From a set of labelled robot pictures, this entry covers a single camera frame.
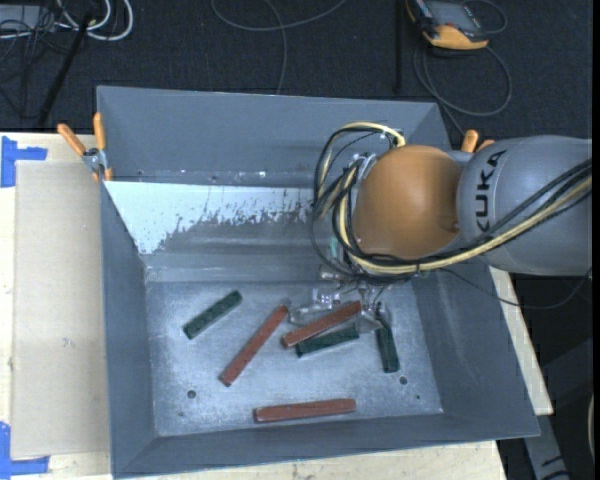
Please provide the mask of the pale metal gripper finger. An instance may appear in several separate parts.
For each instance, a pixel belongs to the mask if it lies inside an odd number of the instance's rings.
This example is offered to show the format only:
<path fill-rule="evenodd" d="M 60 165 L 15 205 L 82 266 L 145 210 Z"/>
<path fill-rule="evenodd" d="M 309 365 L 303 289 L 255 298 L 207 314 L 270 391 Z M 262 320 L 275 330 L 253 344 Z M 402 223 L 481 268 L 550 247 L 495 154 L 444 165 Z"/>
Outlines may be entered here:
<path fill-rule="evenodd" d="M 389 307 L 383 301 L 365 307 L 355 318 L 358 333 L 373 333 L 381 328 L 392 327 L 392 315 Z"/>
<path fill-rule="evenodd" d="M 341 301 L 338 291 L 314 290 L 309 302 L 289 310 L 292 324 L 309 324 L 331 313 Z"/>

